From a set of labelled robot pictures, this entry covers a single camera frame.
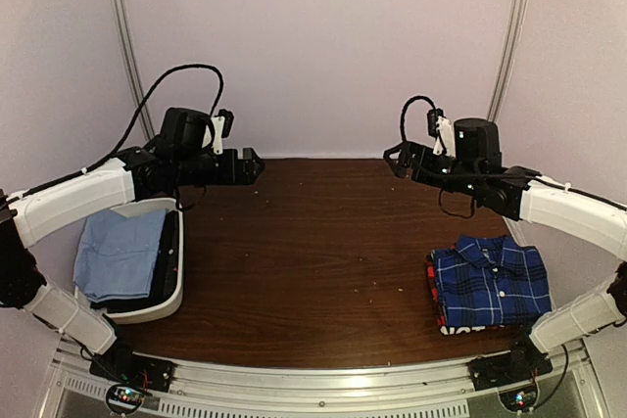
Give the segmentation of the light blue long sleeve shirt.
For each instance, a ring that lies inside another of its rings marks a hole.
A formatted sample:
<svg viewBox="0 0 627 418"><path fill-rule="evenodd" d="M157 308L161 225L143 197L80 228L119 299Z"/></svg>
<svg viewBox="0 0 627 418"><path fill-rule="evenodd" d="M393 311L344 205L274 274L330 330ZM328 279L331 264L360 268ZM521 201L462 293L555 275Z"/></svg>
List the light blue long sleeve shirt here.
<svg viewBox="0 0 627 418"><path fill-rule="evenodd" d="M74 262L74 285L92 302L148 297L167 211L126 217L112 210L89 216Z"/></svg>

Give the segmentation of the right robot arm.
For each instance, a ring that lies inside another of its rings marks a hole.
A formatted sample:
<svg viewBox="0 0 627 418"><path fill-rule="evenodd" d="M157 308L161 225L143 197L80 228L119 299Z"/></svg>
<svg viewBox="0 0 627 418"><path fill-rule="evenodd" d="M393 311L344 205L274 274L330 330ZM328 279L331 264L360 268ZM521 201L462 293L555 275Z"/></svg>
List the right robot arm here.
<svg viewBox="0 0 627 418"><path fill-rule="evenodd" d="M513 221L551 227L591 243L619 261L614 274L574 301L543 315L527 335L529 343L502 362L509 379L524 379L540 353L626 322L626 208L552 181L541 172L502 164L499 129L483 118L430 119L432 146L403 137L383 153L399 177L467 195L479 207Z"/></svg>

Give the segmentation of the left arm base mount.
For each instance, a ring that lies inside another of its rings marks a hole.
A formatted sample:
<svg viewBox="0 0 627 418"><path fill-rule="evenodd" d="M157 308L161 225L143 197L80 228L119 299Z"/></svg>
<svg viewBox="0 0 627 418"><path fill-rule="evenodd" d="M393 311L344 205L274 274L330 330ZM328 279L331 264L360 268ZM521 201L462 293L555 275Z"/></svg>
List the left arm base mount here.
<svg viewBox="0 0 627 418"><path fill-rule="evenodd" d="M90 362L89 373L111 382L105 391L105 404L116 415L138 411L153 397L167 393L175 369L169 360L145 356L126 346L113 346L105 354L86 348L80 351Z"/></svg>

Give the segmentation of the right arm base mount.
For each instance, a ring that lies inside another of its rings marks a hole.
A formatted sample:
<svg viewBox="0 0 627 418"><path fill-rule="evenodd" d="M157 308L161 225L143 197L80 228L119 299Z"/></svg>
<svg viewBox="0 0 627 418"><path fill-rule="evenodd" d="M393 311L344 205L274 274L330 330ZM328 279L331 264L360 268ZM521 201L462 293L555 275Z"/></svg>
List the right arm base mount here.
<svg viewBox="0 0 627 418"><path fill-rule="evenodd" d="M538 379L553 371L548 355L529 340L500 354L476 357L467 367L475 391L498 389L506 411L519 414L531 412L540 402Z"/></svg>

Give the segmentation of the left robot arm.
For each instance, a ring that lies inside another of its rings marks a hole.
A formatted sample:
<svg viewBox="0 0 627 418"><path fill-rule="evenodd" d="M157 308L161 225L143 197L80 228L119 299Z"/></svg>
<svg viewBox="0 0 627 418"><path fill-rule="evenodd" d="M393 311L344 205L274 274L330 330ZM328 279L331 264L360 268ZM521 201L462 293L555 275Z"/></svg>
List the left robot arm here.
<svg viewBox="0 0 627 418"><path fill-rule="evenodd" d="M116 345L115 324L49 281L30 247L104 209L136 208L184 186L251 185L265 169L252 148L226 149L233 114L210 116L167 110L160 133L143 147L115 148L94 165L1 197L1 304L24 310L86 349L103 354L104 368L121 383L141 372L135 354Z"/></svg>

